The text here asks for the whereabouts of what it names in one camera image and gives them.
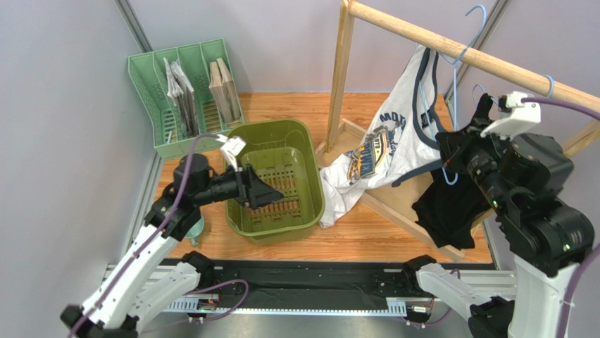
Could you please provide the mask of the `white tank top navy trim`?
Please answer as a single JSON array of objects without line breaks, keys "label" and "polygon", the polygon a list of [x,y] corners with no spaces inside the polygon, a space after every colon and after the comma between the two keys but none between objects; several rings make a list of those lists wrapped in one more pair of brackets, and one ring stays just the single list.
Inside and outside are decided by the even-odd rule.
[{"label": "white tank top navy trim", "polygon": [[359,145],[320,170],[322,228],[347,214],[365,191],[398,185],[440,167],[435,136],[446,128],[435,110],[438,62],[436,51],[417,46]]}]

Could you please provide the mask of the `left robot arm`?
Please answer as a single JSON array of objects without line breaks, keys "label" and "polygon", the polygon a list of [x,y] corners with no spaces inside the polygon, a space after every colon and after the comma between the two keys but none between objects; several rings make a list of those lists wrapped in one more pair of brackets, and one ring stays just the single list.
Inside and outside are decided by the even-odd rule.
[{"label": "left robot arm", "polygon": [[215,174],[207,157],[185,156],[115,270],[83,304],[63,310],[61,321],[69,337],[138,337],[176,299],[195,289],[213,290],[214,263],[200,253],[185,254],[150,287],[146,281],[199,222],[202,206],[233,200],[256,210],[283,197],[249,164],[234,163]]}]

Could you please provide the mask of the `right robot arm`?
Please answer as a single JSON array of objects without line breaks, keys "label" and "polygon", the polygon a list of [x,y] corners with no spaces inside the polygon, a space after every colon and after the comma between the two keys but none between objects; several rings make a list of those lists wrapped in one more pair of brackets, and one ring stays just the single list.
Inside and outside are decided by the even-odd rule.
[{"label": "right robot arm", "polygon": [[475,185],[514,255],[514,299],[479,292],[430,256],[404,263],[404,289],[443,301],[474,337],[566,337],[576,286],[599,257],[592,222],[559,199],[574,165],[552,137],[534,134],[547,97],[483,94],[461,130],[440,132],[442,166]]}]

